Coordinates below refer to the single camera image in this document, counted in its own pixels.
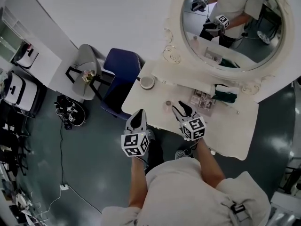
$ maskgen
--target ornate mirror frame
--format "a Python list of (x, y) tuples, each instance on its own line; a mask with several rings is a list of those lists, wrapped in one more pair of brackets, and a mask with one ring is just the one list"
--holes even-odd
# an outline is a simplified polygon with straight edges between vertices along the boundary
[(170, 7), (170, 16), (166, 22), (165, 29), (170, 30), (172, 34), (172, 41), (169, 43), (173, 46), (179, 55), (190, 62), (189, 65), (193, 69), (202, 70), (212, 76), (219, 77), (231, 81), (251, 81), (260, 79), (270, 75), (276, 70), (284, 61), (286, 56), (290, 53), (294, 41), (294, 20), (291, 7), (287, 0), (276, 0), (282, 14), (282, 39), (277, 51), (268, 59), (261, 62), (261, 66), (254, 66), (254, 69), (249, 71), (237, 69), (218, 69), (219, 66), (212, 66), (210, 63), (199, 58), (190, 48), (183, 30), (182, 12), (185, 0), (172, 0)]

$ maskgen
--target gray floor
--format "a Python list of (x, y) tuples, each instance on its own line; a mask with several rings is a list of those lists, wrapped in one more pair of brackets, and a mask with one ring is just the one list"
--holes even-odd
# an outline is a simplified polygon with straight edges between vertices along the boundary
[[(18, 175), (25, 191), (33, 192), (33, 202), (41, 210), (59, 196), (61, 181), (60, 126), (53, 101), (58, 94), (49, 90), (36, 119), (30, 121), (27, 176)], [(63, 129), (63, 168), (65, 181), (91, 204), (102, 210), (106, 206), (126, 206), (130, 183), (130, 159), (120, 147), (125, 121), (114, 118), (99, 106), (95, 98), (86, 101), (90, 112), (80, 128)], [(290, 86), (260, 103), (255, 133), (245, 161), (216, 155), (227, 177), (247, 170), (268, 194), (276, 190), (288, 161), (295, 121), (295, 95)], [(172, 160), (184, 140), (163, 130), (155, 131), (161, 141), (165, 160)], [(101, 215), (72, 190), (63, 191), (51, 211), (43, 215), (48, 225), (99, 225)]]

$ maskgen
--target blue chair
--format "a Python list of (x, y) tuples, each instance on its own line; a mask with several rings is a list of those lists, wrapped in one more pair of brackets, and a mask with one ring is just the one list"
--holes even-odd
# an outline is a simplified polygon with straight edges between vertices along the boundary
[[(127, 85), (128, 88), (132, 87), (131, 84), (135, 82), (138, 74), (141, 71), (140, 59), (134, 52), (112, 48), (103, 64), (103, 68), (105, 70), (113, 72), (115, 74), (115, 77), (103, 100), (101, 101), (101, 108), (116, 117), (127, 120), (131, 115), (124, 113), (123, 111), (121, 111), (120, 113), (115, 112), (109, 107), (109, 105), (107, 105), (106, 99), (117, 86), (119, 88), (120, 85)], [(126, 94), (122, 94), (122, 97), (124, 99), (127, 97), (128, 92)]]

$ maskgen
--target white vanity table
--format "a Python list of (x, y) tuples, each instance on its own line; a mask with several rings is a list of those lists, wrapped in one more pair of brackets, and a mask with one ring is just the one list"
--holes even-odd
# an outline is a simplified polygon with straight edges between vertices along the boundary
[[(291, 8), (286, 0), (275, 0), (282, 15), (279, 44), (265, 59), (255, 63), (246, 55), (235, 51), (235, 48), (222, 47), (200, 37), (199, 46), (193, 48), (191, 40), (194, 34), (185, 31), (184, 24), (187, 23), (182, 21), (185, 1), (171, 2), (170, 16), (165, 25), (168, 45), (163, 51), (163, 58), (147, 61), (139, 74), (139, 77), (156, 77), (155, 86), (144, 90), (139, 81), (136, 81), (122, 110), (133, 114), (139, 109), (144, 109), (149, 125), (181, 134), (174, 114), (163, 109), (166, 101), (169, 100), (181, 108), (178, 101), (189, 102), (194, 89), (211, 94), (210, 88), (214, 84), (240, 87), (241, 92), (235, 103), (216, 101), (211, 117), (204, 116), (207, 123), (205, 141), (213, 151), (221, 155), (244, 160), (252, 141), (258, 113), (258, 104), (253, 101), (251, 95), (259, 91), (262, 78), (281, 65), (293, 44)], [(261, 45), (258, 46), (255, 46), (254, 53), (260, 52)], [(223, 67), (204, 57), (207, 47), (223, 58), (236, 62), (240, 68)]]
[[(147, 61), (143, 66), (139, 77), (151, 75), (158, 65), (164, 66), (164, 61)], [(122, 110), (133, 114), (139, 109), (144, 109), (149, 125), (180, 134), (179, 123), (172, 112), (165, 112), (163, 104), (170, 100), (180, 108), (178, 101), (188, 102), (194, 89), (164, 84), (156, 81), (150, 90), (144, 90), (138, 80), (135, 81), (128, 94)], [(224, 155), (244, 160), (247, 157), (253, 132), (256, 124), (258, 104), (248, 95), (239, 94), (235, 106), (227, 106), (223, 102), (215, 105), (207, 122), (205, 140), (208, 146)]]

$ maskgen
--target person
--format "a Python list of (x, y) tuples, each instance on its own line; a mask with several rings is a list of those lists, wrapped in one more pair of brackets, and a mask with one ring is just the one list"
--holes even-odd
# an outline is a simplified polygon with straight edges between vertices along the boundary
[[(219, 37), (219, 44), (230, 48), (233, 42), (238, 39), (244, 30), (244, 25), (251, 17), (258, 20), (263, 0), (208, 0), (208, 4), (215, 3), (207, 23), (214, 21), (219, 15), (226, 16), (230, 25), (226, 28), (225, 34)], [(213, 36), (203, 28), (200, 37), (212, 40)]]
[(144, 171), (143, 162), (132, 157), (128, 207), (104, 208), (102, 226), (237, 225), (230, 209), (235, 203), (243, 203), (248, 225), (266, 225), (268, 198), (247, 172), (225, 179), (203, 139), (198, 160), (178, 150), (174, 161), (164, 162), (160, 144), (148, 132), (149, 167)]

